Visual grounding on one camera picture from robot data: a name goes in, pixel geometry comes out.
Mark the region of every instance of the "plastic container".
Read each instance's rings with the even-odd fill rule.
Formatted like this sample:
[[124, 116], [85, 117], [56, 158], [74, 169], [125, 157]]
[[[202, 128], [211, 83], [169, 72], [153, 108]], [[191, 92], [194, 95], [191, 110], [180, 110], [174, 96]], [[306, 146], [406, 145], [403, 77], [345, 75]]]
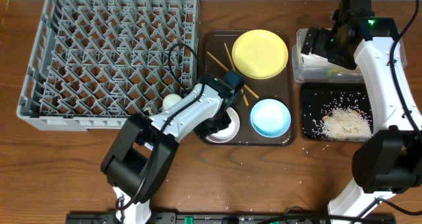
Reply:
[[121, 128], [195, 84], [199, 0], [45, 0], [16, 114], [39, 130]]
[[[363, 82], [359, 65], [355, 70], [349, 70], [329, 63], [328, 59], [322, 57], [302, 55], [302, 44], [307, 31], [308, 29], [300, 29], [297, 32], [297, 44], [291, 50], [296, 82]], [[400, 56], [405, 67], [407, 59], [402, 40], [400, 40]]]

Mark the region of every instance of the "clear plastic container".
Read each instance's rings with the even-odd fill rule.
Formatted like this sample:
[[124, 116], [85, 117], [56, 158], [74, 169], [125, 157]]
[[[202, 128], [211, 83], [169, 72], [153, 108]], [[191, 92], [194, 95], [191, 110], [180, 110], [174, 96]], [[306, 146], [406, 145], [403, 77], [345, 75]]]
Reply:
[[[308, 29], [297, 32], [297, 44], [293, 46], [293, 71], [296, 82], [363, 82], [359, 65], [355, 70], [345, 69], [316, 55], [302, 55], [302, 45]], [[403, 41], [400, 40], [400, 58], [403, 67], [407, 65]]]

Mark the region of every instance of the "small white bowl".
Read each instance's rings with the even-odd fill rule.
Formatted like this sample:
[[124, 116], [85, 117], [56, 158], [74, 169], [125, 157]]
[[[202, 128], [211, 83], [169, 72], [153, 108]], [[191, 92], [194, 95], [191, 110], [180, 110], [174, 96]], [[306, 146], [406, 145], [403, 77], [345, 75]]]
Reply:
[[238, 114], [236, 113], [236, 111], [231, 107], [227, 109], [227, 114], [229, 114], [229, 117], [231, 119], [231, 123], [229, 127], [215, 134], [211, 134], [207, 136], [205, 139], [207, 139], [210, 142], [223, 143], [223, 142], [230, 141], [236, 136], [240, 128], [240, 118]]

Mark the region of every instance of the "black base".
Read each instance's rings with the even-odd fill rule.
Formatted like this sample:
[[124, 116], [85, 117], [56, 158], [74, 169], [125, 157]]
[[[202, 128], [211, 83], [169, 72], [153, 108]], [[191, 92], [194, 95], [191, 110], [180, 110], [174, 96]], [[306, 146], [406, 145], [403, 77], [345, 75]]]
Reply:
[[371, 132], [373, 120], [371, 104], [367, 89], [363, 83], [332, 83], [332, 82], [306, 82], [301, 86], [301, 122], [302, 136], [307, 140], [327, 140], [320, 123], [325, 115], [335, 107], [353, 110], [357, 106], [361, 115], [366, 113]]
[[[251, 214], [175, 214], [175, 213], [153, 213], [148, 220], [148, 224], [257, 224], [261, 221], [278, 217], [278, 215], [251, 215]], [[396, 218], [393, 215], [372, 215], [366, 217], [371, 220], [385, 221], [387, 224], [396, 224]], [[94, 213], [94, 214], [67, 214], [65, 224], [118, 224], [114, 218], [114, 212]], [[310, 221], [308, 219], [298, 221], [291, 220], [290, 224], [329, 224], [327, 221]], [[286, 224], [285, 221], [279, 221], [272, 224]]]

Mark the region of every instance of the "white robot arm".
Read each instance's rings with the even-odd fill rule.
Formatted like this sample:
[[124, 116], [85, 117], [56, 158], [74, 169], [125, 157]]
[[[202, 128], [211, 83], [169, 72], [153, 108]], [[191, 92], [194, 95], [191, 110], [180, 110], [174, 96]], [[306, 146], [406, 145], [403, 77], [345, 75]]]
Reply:
[[[192, 130], [203, 138], [227, 128], [231, 121], [226, 109], [242, 87], [242, 77], [229, 71], [222, 79], [208, 77], [205, 84], [197, 84], [167, 111], [127, 119], [101, 166], [117, 195], [116, 208], [122, 209], [116, 212], [117, 222], [149, 220], [150, 199], [163, 183], [179, 142]], [[134, 142], [152, 150], [149, 159], [133, 148]]]
[[[371, 103], [374, 134], [380, 130], [388, 130], [392, 125], [396, 125], [402, 131], [413, 130], [408, 119], [403, 116], [404, 110], [392, 81], [390, 67], [387, 66], [392, 44], [391, 37], [374, 37], [371, 41], [362, 40], [354, 53], [355, 62], [361, 69]], [[400, 44], [397, 45], [394, 53], [397, 60], [394, 69], [413, 120], [418, 126], [422, 126], [422, 116], [411, 96], [400, 60], [399, 49]], [[366, 194], [362, 187], [352, 179], [343, 192], [328, 204], [328, 212], [332, 215], [365, 217], [376, 208], [375, 198], [389, 199], [395, 195], [391, 190]], [[332, 221], [332, 224], [343, 223], [348, 222]]]
[[398, 43], [401, 35], [392, 18], [375, 17], [371, 0], [339, 0], [332, 19], [336, 21], [332, 30], [309, 29], [302, 53], [312, 52], [351, 70], [359, 65], [373, 112], [374, 136], [355, 152], [353, 179], [329, 203], [328, 212], [365, 217], [378, 205], [378, 198], [386, 200], [422, 184], [422, 138], [418, 132], [422, 116], [404, 74]]

